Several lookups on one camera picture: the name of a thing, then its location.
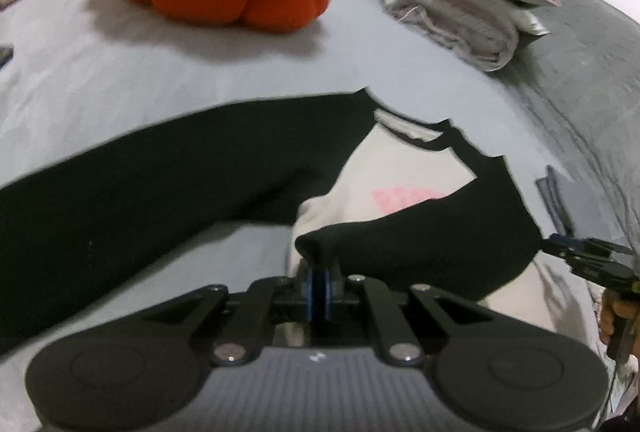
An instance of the pink graphic on shirt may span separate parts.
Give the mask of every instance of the pink graphic on shirt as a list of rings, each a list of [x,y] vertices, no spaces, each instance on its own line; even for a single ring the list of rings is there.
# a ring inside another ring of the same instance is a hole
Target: pink graphic on shirt
[[[371,191],[371,197],[373,197],[373,200],[385,215],[417,205],[427,199],[440,199],[444,196],[445,194],[431,188],[407,188],[402,186]]]

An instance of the metal bolt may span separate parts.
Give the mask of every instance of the metal bolt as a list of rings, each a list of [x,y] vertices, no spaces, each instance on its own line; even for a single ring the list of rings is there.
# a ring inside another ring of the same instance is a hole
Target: metal bolt
[[[223,362],[238,362],[244,358],[246,351],[238,344],[222,344],[214,349],[213,354]]]
[[[420,356],[420,348],[413,344],[395,344],[389,347],[389,355],[399,362],[411,362]]]

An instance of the ribbed gray surface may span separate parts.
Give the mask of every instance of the ribbed gray surface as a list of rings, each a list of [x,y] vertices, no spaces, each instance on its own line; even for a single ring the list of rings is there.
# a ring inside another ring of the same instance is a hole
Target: ribbed gray surface
[[[371,349],[269,348],[252,364],[217,369],[190,405],[145,432],[334,430],[481,431],[419,372],[382,364]]]

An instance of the human hand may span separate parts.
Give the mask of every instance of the human hand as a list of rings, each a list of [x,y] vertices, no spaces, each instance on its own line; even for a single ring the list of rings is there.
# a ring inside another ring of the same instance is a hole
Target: human hand
[[[599,322],[600,340],[603,344],[608,345],[613,334],[614,314],[635,320],[635,328],[640,330],[640,302],[619,300],[616,293],[607,289],[602,295],[602,311]],[[636,341],[631,354],[640,360],[640,333],[636,333]]]

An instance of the bed sheet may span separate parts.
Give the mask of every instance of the bed sheet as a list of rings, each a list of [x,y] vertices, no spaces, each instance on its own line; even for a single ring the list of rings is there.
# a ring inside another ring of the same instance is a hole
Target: bed sheet
[[[132,129],[224,102],[368,86],[389,107],[428,122],[450,118],[482,152],[505,155],[534,219],[543,233],[553,231],[534,180],[548,164],[562,167],[513,99],[388,18],[378,0],[332,0],[318,22],[286,36],[168,22],[126,0],[22,0],[0,16],[0,38],[15,46],[0,71],[0,186]],[[282,274],[289,235],[217,225],[3,358],[0,430],[38,427],[22,377],[44,344],[204,284],[236,291]],[[539,254],[488,304],[596,350],[586,283],[559,259]]]

